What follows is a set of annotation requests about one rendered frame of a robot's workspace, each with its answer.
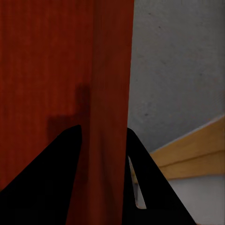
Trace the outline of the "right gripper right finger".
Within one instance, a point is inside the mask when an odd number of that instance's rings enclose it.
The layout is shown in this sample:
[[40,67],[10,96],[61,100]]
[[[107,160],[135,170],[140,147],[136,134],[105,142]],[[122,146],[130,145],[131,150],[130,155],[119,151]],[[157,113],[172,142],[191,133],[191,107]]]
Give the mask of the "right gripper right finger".
[[[137,207],[130,156],[146,209]],[[197,225],[136,133],[127,128],[122,225]]]

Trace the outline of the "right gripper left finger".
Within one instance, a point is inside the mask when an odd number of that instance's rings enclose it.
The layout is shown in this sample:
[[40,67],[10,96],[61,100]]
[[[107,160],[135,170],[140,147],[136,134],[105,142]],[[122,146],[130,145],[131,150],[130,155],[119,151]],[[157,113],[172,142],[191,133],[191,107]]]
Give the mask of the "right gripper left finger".
[[70,127],[22,170],[0,192],[0,225],[65,225],[81,145]]

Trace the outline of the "storage box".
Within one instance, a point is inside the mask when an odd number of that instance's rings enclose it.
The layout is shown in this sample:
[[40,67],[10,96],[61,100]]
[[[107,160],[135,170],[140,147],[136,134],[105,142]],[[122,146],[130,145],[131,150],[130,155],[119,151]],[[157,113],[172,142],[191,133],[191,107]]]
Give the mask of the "storage box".
[[64,130],[65,225],[122,225],[135,0],[0,0],[0,192]]

